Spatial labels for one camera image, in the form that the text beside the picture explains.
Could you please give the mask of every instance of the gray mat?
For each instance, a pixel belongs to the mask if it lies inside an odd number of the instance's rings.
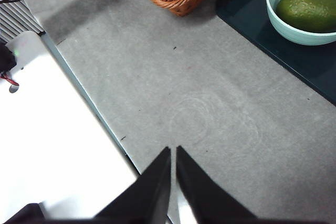
[[[149,0],[26,1],[140,171],[183,145],[256,215],[336,223],[336,108],[215,0],[184,18]]]

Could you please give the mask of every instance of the circular mark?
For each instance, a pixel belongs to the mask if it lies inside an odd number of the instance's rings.
[[[263,138],[258,120],[245,102],[232,102],[235,100],[239,98],[231,93],[225,97],[210,91],[185,94],[165,114],[169,131],[193,144],[216,141],[230,157],[254,152]]]
[[[9,92],[12,93],[12,94],[15,93],[18,90],[19,90],[19,86],[17,86],[17,85],[10,85],[10,87],[9,87]]]

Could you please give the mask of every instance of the dark tray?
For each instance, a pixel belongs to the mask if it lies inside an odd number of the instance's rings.
[[[336,105],[336,42],[292,43],[272,27],[266,0],[218,0],[217,15],[296,77]]]

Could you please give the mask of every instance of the white surface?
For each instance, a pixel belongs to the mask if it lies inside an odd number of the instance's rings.
[[[135,175],[40,38],[7,46],[20,87],[0,80],[0,223],[42,201],[52,218],[92,217]]]

